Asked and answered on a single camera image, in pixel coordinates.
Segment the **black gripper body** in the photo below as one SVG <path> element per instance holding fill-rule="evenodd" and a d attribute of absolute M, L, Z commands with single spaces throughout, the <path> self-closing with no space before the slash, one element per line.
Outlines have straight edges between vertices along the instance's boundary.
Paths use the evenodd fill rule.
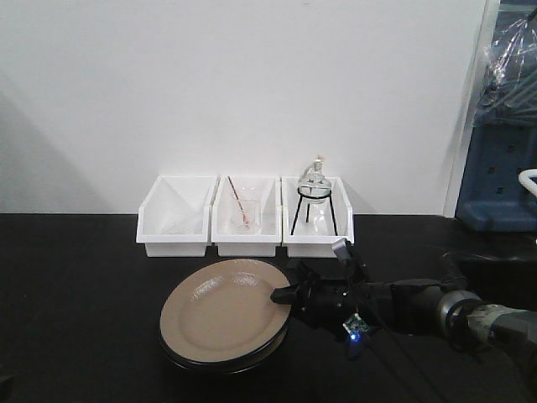
<path fill-rule="evenodd" d="M 289 264 L 291 314 L 336 340 L 363 340 L 393 324 L 390 287 L 372 282 L 361 261 L 345 259 L 342 274 L 325 276 L 303 259 Z"/>

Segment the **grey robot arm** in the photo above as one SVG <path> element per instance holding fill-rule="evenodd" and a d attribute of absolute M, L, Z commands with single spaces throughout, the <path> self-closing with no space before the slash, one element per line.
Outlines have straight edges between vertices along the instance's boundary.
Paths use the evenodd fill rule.
<path fill-rule="evenodd" d="M 341 257 L 343 275 L 326 278 L 300 263 L 297 281 L 272 291 L 273 303 L 310 327 L 326 327 L 349 348 L 374 350 L 374 333 L 389 337 L 438 335 L 453 349 L 475 354 L 501 351 L 514 365 L 523 392 L 536 400 L 536 313 L 484 301 L 466 289 L 465 276 L 452 272 L 440 280 L 372 282 L 364 264 Z"/>

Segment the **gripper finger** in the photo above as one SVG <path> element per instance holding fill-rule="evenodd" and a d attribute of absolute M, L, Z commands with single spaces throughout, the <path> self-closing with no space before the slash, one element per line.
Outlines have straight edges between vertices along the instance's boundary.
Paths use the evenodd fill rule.
<path fill-rule="evenodd" d="M 300 285 L 288 285 L 285 287 L 276 288 L 270 295 L 270 300 L 279 305 L 294 305 L 302 302 L 300 296 Z"/>

